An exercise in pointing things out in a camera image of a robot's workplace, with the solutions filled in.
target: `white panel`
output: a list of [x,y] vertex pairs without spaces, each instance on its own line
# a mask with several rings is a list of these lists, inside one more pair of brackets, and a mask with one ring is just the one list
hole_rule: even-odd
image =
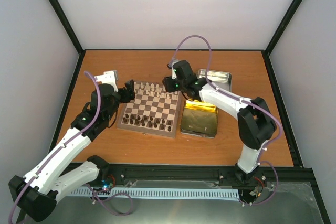
[[265,49],[291,1],[59,0],[84,48],[158,49]]
[[48,0],[0,0],[0,6],[3,224],[13,204],[8,182],[47,154],[78,54]]
[[271,60],[304,165],[336,223],[336,0],[303,0]]

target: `gray floor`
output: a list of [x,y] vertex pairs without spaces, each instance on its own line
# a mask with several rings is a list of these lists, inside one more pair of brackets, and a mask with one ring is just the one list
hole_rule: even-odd
[[[323,223],[312,194],[298,188],[297,185],[280,188],[270,202],[256,207],[222,200],[135,199],[135,212],[125,217],[111,215],[99,204],[93,205],[89,198],[66,197],[40,223]],[[114,199],[108,205],[119,211],[129,208],[127,199]]]

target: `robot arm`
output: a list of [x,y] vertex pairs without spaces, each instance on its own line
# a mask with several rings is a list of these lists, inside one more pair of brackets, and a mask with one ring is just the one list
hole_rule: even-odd
[[247,183],[258,166],[263,146],[276,130],[276,124],[264,113],[241,101],[247,100],[269,111],[265,101],[262,98],[246,99],[231,92],[228,92],[229,96],[219,93],[207,83],[205,78],[197,78],[190,64],[185,60],[174,60],[171,69],[172,76],[163,79],[167,92],[181,91],[193,100],[213,104],[238,121],[239,136],[244,145],[236,165],[236,177],[239,182]]
[[[37,222],[47,218],[56,204],[73,190],[97,177],[105,180],[108,175],[108,163],[98,156],[92,156],[81,166],[60,176],[74,157],[109,127],[119,104],[130,102],[135,98],[134,81],[130,80],[125,83],[124,88],[118,89],[115,70],[104,72],[103,75],[95,78],[102,84],[99,85],[100,110],[93,125],[85,130],[97,111],[96,90],[91,94],[91,101],[85,104],[82,112],[76,116],[71,128],[55,148],[23,178],[14,176],[9,182],[10,193],[13,200],[16,200],[27,183],[35,178],[24,192],[18,206]],[[85,131],[82,134],[69,142],[70,138],[83,129]]]

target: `wooden table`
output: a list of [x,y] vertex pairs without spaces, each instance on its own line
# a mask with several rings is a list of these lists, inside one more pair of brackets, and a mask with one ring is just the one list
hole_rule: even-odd
[[[90,101],[94,86],[83,74],[85,70],[96,76],[117,69],[119,87],[130,79],[161,83],[163,77],[171,74],[166,65],[172,55],[173,51],[170,50],[86,51],[59,140],[84,104]],[[197,72],[206,67],[208,52],[180,51],[177,58],[187,60]],[[215,51],[211,69],[232,73],[234,93],[252,99],[257,96],[264,98],[271,113],[279,119],[262,58],[261,52],[257,51]],[[218,133],[214,139],[181,134],[179,127],[176,137],[170,138],[118,129],[115,124],[111,129],[104,130],[73,161],[84,162],[89,156],[96,154],[109,163],[232,166],[238,161],[242,146],[237,121],[220,111]],[[275,166],[293,166],[285,136],[269,146],[261,160],[268,160]]]

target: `chessboard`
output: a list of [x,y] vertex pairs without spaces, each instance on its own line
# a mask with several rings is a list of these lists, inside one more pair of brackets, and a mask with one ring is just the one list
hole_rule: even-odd
[[134,82],[135,99],[124,104],[117,127],[161,136],[175,137],[181,93],[167,93],[153,82]]

